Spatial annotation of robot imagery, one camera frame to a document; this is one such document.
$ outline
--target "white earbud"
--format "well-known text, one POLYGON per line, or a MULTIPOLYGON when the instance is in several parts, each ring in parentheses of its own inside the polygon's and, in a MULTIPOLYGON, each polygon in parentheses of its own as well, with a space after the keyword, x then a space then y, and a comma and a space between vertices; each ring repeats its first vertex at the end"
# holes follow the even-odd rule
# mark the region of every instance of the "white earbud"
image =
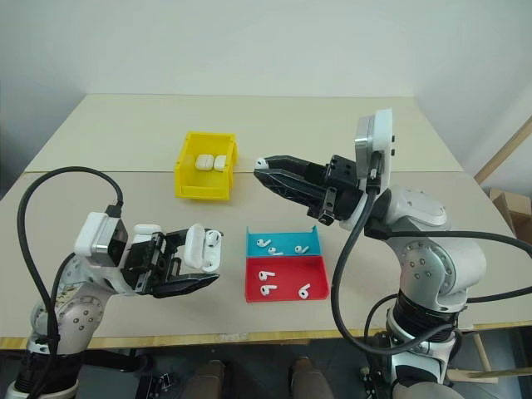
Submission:
POLYGON ((272 243, 271 239, 267 239, 266 241, 264 241, 263 239, 258 239, 257 240, 257 246, 260 247, 260 248, 267 247, 271 243, 272 243))
POLYGON ((205 233, 205 243, 207 246, 213 248, 219 243, 219 239, 222 234, 218 230, 209 230, 205 233))
POLYGON ((299 291, 298 291, 298 295, 301 299, 307 299, 308 298, 308 289, 310 288, 310 284, 305 284, 303 285, 299 291))
POLYGON ((266 281, 268 277, 275 277, 274 272, 259 272, 259 280, 266 281))
POLYGON ((255 169, 267 169, 267 168, 268 168, 268 162, 266 162, 266 159, 258 158, 255 161, 255 169))
POLYGON ((295 251, 296 254, 304 254, 305 252, 307 252, 309 249, 309 247, 305 247, 303 248, 301 245, 298 245, 296 246, 296 248, 294 248, 293 250, 295 251))
POLYGON ((263 285, 260 287, 260 293, 266 297, 269 295, 270 289, 277 289, 277 285, 263 285))

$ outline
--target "white wall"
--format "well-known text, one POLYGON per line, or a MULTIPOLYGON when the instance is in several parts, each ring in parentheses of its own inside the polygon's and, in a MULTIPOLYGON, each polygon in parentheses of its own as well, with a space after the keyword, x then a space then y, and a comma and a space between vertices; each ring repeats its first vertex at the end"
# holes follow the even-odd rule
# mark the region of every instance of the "white wall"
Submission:
POLYGON ((528 0, 0 0, 8 185, 87 92, 418 96, 458 160, 532 76, 528 0))

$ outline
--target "black cable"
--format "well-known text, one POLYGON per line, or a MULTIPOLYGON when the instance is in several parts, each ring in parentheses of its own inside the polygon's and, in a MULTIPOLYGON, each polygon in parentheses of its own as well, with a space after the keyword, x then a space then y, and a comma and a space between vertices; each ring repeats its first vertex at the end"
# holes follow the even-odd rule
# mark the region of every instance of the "black cable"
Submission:
POLYGON ((367 342, 367 339, 369 338, 369 326, 372 323, 373 315, 375 314, 377 309, 379 309, 383 303, 386 303, 395 298, 397 298, 397 294, 393 293, 391 295, 387 295, 386 297, 379 300, 377 303, 373 305, 372 310, 370 310, 369 313, 367 314, 366 325, 364 326, 364 341, 365 342, 367 342))
MULTIPOLYGON (((54 313, 55 313, 55 307, 56 307, 57 290, 59 289, 59 282, 61 281, 61 276, 63 275, 63 272, 65 271, 65 268, 67 267, 68 263, 71 261, 72 258, 74 258, 74 256, 76 256, 76 254, 71 253, 62 261, 61 266, 59 266, 59 269, 56 272, 56 277, 53 280, 52 292, 50 293, 50 300, 52 301, 52 307, 54 308, 54 313)), ((41 375, 41 377, 39 378, 39 380, 37 380, 37 382, 35 384, 35 387, 39 387, 39 389, 36 390, 34 393, 32 392, 34 397, 39 397, 42 394, 42 391, 44 390, 44 387, 46 386, 45 382, 46 382, 46 379, 47 379, 47 374, 52 369, 53 364, 54 364, 54 362, 56 361, 56 358, 57 358, 57 346, 58 346, 58 344, 59 344, 58 341, 57 341, 57 345, 56 345, 55 342, 52 343, 52 345, 56 345, 54 351, 52 351, 51 349, 48 349, 48 351, 51 354, 52 354, 52 352, 54 352, 55 354, 53 356, 52 355, 49 356, 48 359, 47 359, 47 363, 44 366, 45 372, 41 375)))
POLYGON ((428 339, 430 339, 432 336, 439 333, 440 331, 454 329, 455 326, 453 326, 452 324, 441 324, 440 326, 431 328, 430 330, 424 332, 423 334, 412 339, 411 341, 405 342, 399 346, 391 347, 391 348, 380 348, 380 347, 372 347, 371 345, 367 345, 365 342, 362 342, 356 339, 349 332, 349 330, 343 323, 342 314, 340 312, 340 283, 342 282, 343 270, 346 267, 346 262, 347 262, 347 259, 349 258, 349 254, 351 253, 353 246, 357 242, 358 236, 362 232, 362 229, 364 228, 364 225, 366 224, 367 219, 369 218, 369 215, 372 212, 373 202, 375 201, 376 196, 377 196, 377 189, 369 188, 367 190, 367 200, 366 200, 366 203, 364 204, 364 208, 362 209, 360 218, 355 224, 355 227, 353 228, 352 232, 349 234, 349 237, 347 238, 347 242, 343 246, 342 252, 340 253, 340 257, 338 258, 336 268, 334 269, 334 275, 332 276, 331 308, 332 308, 332 316, 334 318, 334 322, 336 323, 338 331, 342 334, 342 336, 349 343, 351 343, 354 347, 364 352, 371 353, 373 355, 391 356, 391 355, 396 355, 401 352, 408 351, 409 349, 412 349, 418 344, 424 341, 427 341, 428 339))
POLYGON ((449 362, 453 360, 456 354, 461 350, 463 341, 464 341, 464 333, 460 331, 458 328, 455 329, 455 345, 452 347, 451 353, 449 354, 449 362))
MULTIPOLYGON (((512 245, 516 248, 524 250, 530 256, 532 256, 532 245, 525 241, 520 241, 513 237, 509 237, 503 234, 484 233, 480 231, 392 231, 387 233, 387 237, 455 237, 462 239, 487 239, 490 241, 496 241, 503 244, 512 245)), ((494 295, 486 295, 484 297, 475 297, 467 299, 468 303, 483 303, 500 301, 502 299, 516 298, 522 295, 528 295, 532 293, 532 286, 515 289, 506 293, 497 293, 494 295)))
POLYGON ((41 296, 42 303, 47 310, 48 318, 47 318, 47 343, 48 343, 48 351, 50 352, 50 357, 48 358, 47 365, 45 366, 44 373, 42 375, 42 382, 40 384, 36 384, 32 392, 28 395, 27 399, 36 399, 44 389, 45 381, 47 374, 52 367, 52 364, 55 361, 56 355, 57 355, 57 346, 59 344, 59 328, 57 326, 57 316, 54 309, 54 302, 51 300, 50 296, 48 295, 48 291, 42 282, 41 276, 39 272, 37 271, 37 266, 35 265, 35 262, 33 261, 32 254, 29 249, 29 245, 27 243, 27 234, 26 234, 26 210, 27 205, 29 203, 30 198, 32 197, 32 194, 35 192, 35 190, 45 181, 51 179, 54 176, 66 173, 66 172, 84 172, 89 173, 92 175, 96 175, 98 177, 101 177, 103 180, 106 180, 111 184, 113 189, 115 189, 116 192, 116 205, 111 206, 111 208, 114 208, 113 210, 116 211, 116 208, 120 209, 121 206, 124 204, 124 196, 122 194, 122 190, 120 186, 108 175, 100 172, 99 170, 94 170, 91 168, 86 168, 84 166, 68 166, 66 168, 60 168, 56 170, 52 170, 41 177, 39 177, 37 180, 35 180, 33 183, 30 184, 30 186, 27 188, 26 192, 22 196, 20 200, 20 204, 18 205, 18 212, 17 212, 17 234, 18 234, 18 243, 20 244, 20 250, 22 252, 22 256, 24 258, 24 262, 27 266, 27 271, 32 276, 32 280, 35 283, 35 286, 37 287, 37 291, 39 292, 39 295, 41 296))

